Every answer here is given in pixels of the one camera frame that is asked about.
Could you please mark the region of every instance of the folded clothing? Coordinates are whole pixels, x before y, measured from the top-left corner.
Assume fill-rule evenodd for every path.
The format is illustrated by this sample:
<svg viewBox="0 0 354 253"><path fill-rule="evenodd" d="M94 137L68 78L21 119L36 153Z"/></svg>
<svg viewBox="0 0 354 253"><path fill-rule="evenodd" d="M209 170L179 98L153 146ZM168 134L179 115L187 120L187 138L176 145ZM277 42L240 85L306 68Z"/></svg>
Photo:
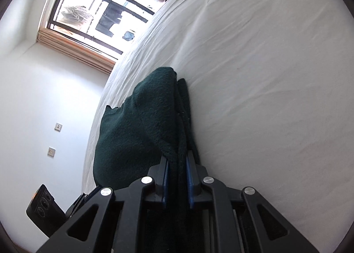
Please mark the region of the folded clothing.
<svg viewBox="0 0 354 253"><path fill-rule="evenodd" d="M145 253L204 251L201 215L187 210L187 149L199 163L187 85L172 68L153 71L121 107L106 107L93 163L97 185L128 187L159 164L161 155L169 161L167 208L148 211Z"/></svg>

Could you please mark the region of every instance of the window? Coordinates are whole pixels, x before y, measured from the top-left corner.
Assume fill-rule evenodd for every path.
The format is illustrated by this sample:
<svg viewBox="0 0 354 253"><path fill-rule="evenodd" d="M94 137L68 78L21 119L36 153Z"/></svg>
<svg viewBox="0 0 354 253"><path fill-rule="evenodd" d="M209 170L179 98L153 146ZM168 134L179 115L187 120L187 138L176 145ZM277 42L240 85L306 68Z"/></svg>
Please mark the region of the window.
<svg viewBox="0 0 354 253"><path fill-rule="evenodd" d="M162 5L156 0L56 0L38 41L110 72Z"/></svg>

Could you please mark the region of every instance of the white bed sheet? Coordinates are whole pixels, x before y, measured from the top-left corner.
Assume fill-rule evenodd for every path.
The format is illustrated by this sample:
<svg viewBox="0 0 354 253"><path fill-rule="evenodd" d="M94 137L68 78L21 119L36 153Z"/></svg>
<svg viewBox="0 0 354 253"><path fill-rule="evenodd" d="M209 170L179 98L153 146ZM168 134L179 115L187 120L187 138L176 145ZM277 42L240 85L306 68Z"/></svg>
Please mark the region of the white bed sheet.
<svg viewBox="0 0 354 253"><path fill-rule="evenodd" d="M321 253L354 220L354 19L342 0L169 0L116 64L93 122L83 190L106 105L171 66L189 86L201 160L255 187Z"/></svg>

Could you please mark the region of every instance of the wall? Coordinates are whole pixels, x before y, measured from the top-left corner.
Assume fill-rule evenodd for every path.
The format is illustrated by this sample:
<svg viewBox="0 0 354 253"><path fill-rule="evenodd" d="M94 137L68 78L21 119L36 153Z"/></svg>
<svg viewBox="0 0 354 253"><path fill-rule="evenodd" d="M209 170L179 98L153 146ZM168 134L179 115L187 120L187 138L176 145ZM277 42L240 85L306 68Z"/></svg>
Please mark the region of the wall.
<svg viewBox="0 0 354 253"><path fill-rule="evenodd" d="M31 252L47 237L25 210L41 184L64 211L81 194L88 135L108 78L29 38L38 25L28 17L39 20L44 3L13 0L0 21L0 220Z"/></svg>

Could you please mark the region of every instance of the electrical socket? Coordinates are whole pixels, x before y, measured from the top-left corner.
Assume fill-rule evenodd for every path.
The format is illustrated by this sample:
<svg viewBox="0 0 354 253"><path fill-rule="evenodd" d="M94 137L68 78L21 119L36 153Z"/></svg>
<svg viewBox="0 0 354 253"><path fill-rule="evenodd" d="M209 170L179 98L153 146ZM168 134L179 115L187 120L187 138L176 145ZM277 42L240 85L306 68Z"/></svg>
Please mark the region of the electrical socket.
<svg viewBox="0 0 354 253"><path fill-rule="evenodd" d="M61 129L62 129L62 127L63 127L63 125L61 125L60 123L57 123L56 125L55 125L55 130L56 131L60 131Z"/></svg>
<svg viewBox="0 0 354 253"><path fill-rule="evenodd" d="M54 157L54 154L55 154L55 149L49 147L49 149L48 149L48 155Z"/></svg>

